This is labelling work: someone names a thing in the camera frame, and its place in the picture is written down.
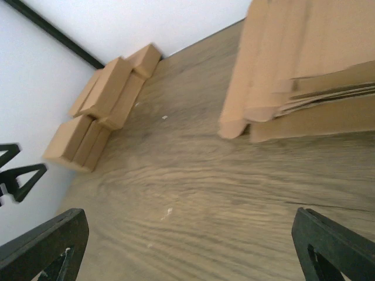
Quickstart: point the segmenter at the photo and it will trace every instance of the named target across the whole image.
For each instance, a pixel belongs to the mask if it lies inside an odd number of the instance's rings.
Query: cardboard box
[[[284,102],[284,99],[279,100],[279,97],[283,98],[283,96],[273,95],[272,91],[279,68],[279,58],[283,55],[281,50],[287,48],[282,46],[285,32],[288,29],[293,30],[293,28],[296,28],[295,26],[287,27],[288,23],[296,24],[297,22],[297,20],[288,19],[296,16],[301,18],[301,20],[304,19],[299,15],[291,15],[289,13],[293,10],[293,4],[296,1],[300,0],[274,1],[270,3],[260,53],[255,64],[254,79],[248,86],[243,113],[245,119],[249,121],[264,122],[272,119],[275,110]],[[289,47],[292,47],[293,44],[298,44],[300,40],[302,39],[298,36],[290,36],[287,43],[290,44]]]
[[[101,126],[99,125],[97,120],[94,120],[88,130],[73,158],[73,162],[79,166],[83,166],[91,152],[91,149],[94,146],[96,139],[101,130]]]
[[[101,71],[80,114],[92,115],[96,118],[108,117],[131,70],[132,65],[121,57],[109,62]]]
[[[295,111],[268,122],[252,124],[250,141],[254,143],[297,136],[373,131],[374,108],[375,96],[369,96]]]
[[[86,86],[83,88],[81,94],[78,96],[74,104],[71,106],[69,110],[69,115],[72,117],[77,117],[80,114],[81,108],[86,101],[89,93],[93,89],[95,83],[97,82],[99,75],[101,73],[101,69],[98,69],[97,71],[94,72],[93,76],[89,79],[88,83]]]
[[[129,56],[127,60],[131,63],[135,72],[145,78],[150,78],[160,58],[161,53],[158,49],[153,44],[149,44]]]
[[[110,113],[110,116],[99,119],[99,124],[112,131],[121,129],[128,118],[130,110],[132,109],[144,82],[144,78],[136,73],[131,73],[125,87],[122,89],[122,93],[120,94],[116,105]]]
[[[267,0],[253,0],[243,23],[238,55],[219,121],[222,138],[233,139],[241,135],[247,125],[243,117],[244,103],[254,75],[268,6]]]
[[[93,171],[95,169],[96,164],[98,163],[100,155],[102,154],[110,135],[111,135],[110,130],[104,127],[101,128],[99,135],[84,164],[84,166],[88,168],[90,171]]]
[[[90,117],[81,115],[61,124],[44,152],[43,158],[70,169],[71,167],[78,169],[71,161],[92,121]]]

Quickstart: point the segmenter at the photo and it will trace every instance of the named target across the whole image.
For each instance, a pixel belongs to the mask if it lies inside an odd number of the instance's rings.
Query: wood grain
[[[96,171],[75,178],[60,211],[87,214],[78,280],[303,280],[298,207],[375,240],[375,133],[217,136],[240,30],[161,61]]]

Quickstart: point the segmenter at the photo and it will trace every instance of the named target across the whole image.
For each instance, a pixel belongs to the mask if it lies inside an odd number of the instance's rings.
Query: stacked cardboard boxes
[[[97,70],[69,110],[74,119],[60,125],[43,157],[78,172],[92,172],[111,131],[124,126],[160,58],[150,44]]]
[[[247,124],[252,142],[374,130],[374,12],[368,0],[253,0],[220,136]]]

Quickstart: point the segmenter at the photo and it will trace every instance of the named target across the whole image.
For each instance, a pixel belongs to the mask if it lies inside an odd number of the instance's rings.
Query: stack of flattened cardboard
[[[252,142],[375,129],[375,1],[253,0],[220,117]]]
[[[43,157],[78,172],[92,172],[113,130],[121,129],[147,78],[160,61],[149,44],[97,70],[69,110]]]

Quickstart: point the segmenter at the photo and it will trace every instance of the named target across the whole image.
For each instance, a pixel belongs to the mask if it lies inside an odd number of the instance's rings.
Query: cardboard sheet
[[[295,111],[250,127],[250,141],[375,130],[375,96],[351,98]]]
[[[292,92],[289,96],[294,97],[310,92],[362,84],[369,81],[375,81],[375,61],[357,64],[342,71],[321,76],[293,79],[292,85],[289,88],[285,87],[284,92]]]
[[[375,60],[375,1],[314,0],[296,78]]]
[[[297,101],[297,102],[291,102],[289,104],[286,104],[282,106],[278,112],[275,114],[275,117],[283,116],[286,114],[290,114],[294,111],[301,110],[304,108],[314,107],[317,105],[321,105],[327,102],[334,102],[338,100],[343,100],[347,98],[357,98],[357,97],[365,97],[374,95],[375,88],[368,88],[367,90],[357,90],[357,91],[348,91],[346,93],[335,93],[331,95],[326,95],[325,97],[315,97],[311,98],[309,100],[304,101]]]
[[[268,13],[267,0],[253,0],[243,24],[240,45],[232,78],[220,116],[219,135],[232,139],[242,134],[247,125],[243,117],[247,89],[254,75]]]
[[[307,2],[301,0],[271,2],[254,80],[248,89],[245,119],[265,122],[272,119],[277,108],[284,104],[282,95],[273,94],[274,82],[277,77],[294,73],[307,8]]]

